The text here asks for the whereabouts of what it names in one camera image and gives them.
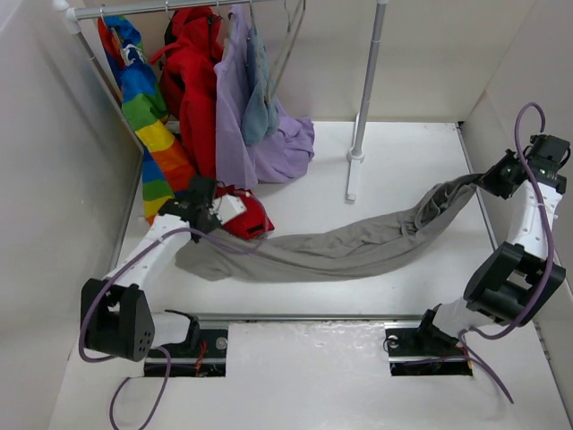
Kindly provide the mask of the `grey trousers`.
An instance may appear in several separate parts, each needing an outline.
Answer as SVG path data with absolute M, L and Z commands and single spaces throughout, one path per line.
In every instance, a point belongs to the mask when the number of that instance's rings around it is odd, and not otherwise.
M 416 261 L 473 198 L 477 174 L 436 184 L 412 208 L 362 219 L 320 234 L 278 236 L 253 254 L 189 243 L 175 266 L 203 280 L 258 283 L 356 280 Z

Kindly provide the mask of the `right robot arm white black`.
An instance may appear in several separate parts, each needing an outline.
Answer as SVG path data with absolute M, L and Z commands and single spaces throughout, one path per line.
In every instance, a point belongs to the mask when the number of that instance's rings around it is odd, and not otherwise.
M 537 134 L 521 156 L 507 150 L 477 178 L 484 191 L 513 201 L 509 236 L 475 271 L 460 299 L 424 314 L 414 330 L 420 350 L 432 353 L 453 345 L 463 330 L 523 326 L 563 283 L 566 271 L 552 258 L 552 224 L 567 187 L 559 171 L 569 156 L 569 142 Z

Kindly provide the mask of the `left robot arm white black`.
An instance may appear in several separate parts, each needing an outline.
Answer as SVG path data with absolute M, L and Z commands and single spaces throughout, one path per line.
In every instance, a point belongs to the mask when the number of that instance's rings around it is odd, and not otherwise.
M 184 194 L 167 200 L 127 261 L 81 289 L 80 357 L 138 362 L 153 348 L 156 326 L 149 299 L 155 279 L 193 239 L 220 227 L 213 201 L 218 183 L 195 176 Z

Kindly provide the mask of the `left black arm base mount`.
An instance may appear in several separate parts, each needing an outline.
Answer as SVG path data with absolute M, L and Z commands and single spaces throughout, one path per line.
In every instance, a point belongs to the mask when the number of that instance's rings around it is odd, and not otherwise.
M 170 377 L 225 377 L 227 329 L 204 329 L 184 342 L 163 345 L 171 357 Z

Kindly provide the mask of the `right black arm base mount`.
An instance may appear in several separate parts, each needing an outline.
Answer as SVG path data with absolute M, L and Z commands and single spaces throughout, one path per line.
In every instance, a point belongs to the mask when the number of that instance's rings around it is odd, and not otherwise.
M 428 337 L 415 327 L 385 329 L 384 350 L 389 356 L 392 376 L 472 376 L 466 352 L 449 341 Z

